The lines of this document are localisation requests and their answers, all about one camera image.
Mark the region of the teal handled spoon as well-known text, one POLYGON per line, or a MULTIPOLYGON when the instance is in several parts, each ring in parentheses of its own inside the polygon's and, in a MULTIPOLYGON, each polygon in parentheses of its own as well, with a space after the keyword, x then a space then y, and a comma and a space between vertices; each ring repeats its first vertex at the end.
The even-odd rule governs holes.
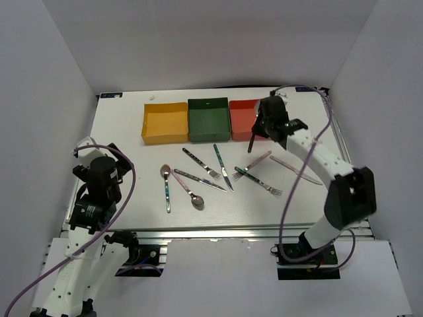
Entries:
POLYGON ((171 201, 170 201, 170 191, 169 191, 169 174, 171 173, 170 166, 167 164, 162 165, 160 168, 161 176, 165 182, 165 198, 166 198, 166 210, 167 213, 171 212, 171 201))

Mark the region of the pink handled spoon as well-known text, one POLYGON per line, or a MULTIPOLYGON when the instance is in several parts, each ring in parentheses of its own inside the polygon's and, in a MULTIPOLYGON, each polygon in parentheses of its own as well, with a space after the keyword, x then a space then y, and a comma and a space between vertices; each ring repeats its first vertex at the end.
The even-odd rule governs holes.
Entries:
POLYGON ((203 210, 204 199, 201 196, 194 194, 192 190, 182 181, 182 179, 176 174, 174 170, 171 170, 171 174, 176 178, 178 183, 184 188, 184 190, 190 196, 192 206, 196 208, 197 210, 203 210))

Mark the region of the black handled spoon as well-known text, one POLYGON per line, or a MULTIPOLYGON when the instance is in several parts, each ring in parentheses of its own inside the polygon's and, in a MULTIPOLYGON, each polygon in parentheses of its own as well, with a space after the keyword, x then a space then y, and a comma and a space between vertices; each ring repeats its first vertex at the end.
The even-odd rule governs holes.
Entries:
POLYGON ((255 134, 252 133, 252 135, 250 137, 250 141, 249 141, 249 146, 248 146, 248 149, 247 149, 247 153, 251 153, 252 152, 252 148, 253 148, 253 145, 254 145, 254 140, 255 140, 255 134))

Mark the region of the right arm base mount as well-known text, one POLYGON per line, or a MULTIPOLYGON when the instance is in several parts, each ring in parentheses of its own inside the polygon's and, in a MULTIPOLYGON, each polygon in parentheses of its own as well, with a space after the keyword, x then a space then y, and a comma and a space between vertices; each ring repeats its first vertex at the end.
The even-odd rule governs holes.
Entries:
POLYGON ((302 262, 289 262, 282 257, 280 246, 275 244, 270 254, 276 257, 279 281, 311 281, 340 279, 338 257, 334 246, 302 262))

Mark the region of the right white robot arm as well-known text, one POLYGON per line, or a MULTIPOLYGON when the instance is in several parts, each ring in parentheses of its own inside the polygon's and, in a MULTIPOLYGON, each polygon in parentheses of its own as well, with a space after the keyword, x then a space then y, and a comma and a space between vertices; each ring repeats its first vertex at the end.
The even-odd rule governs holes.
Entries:
POLYGON ((314 263, 350 225, 376 212, 375 182, 368 167, 356 168, 319 143, 308 126, 290 119, 282 96, 260 99, 252 133, 281 145, 303 161, 327 189, 323 216, 299 237, 290 263, 314 263))

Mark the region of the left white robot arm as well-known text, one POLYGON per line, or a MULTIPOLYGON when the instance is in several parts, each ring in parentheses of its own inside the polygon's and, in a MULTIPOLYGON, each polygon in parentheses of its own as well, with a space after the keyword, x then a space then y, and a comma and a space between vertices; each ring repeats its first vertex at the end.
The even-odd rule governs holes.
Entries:
POLYGON ((100 290, 120 265, 139 258, 133 233, 105 234, 128 203, 120 184, 133 164, 115 144, 98 145, 91 137, 78 142, 73 155, 79 160, 73 174, 83 184, 69 220, 65 260, 51 293, 31 316, 96 316, 100 290))

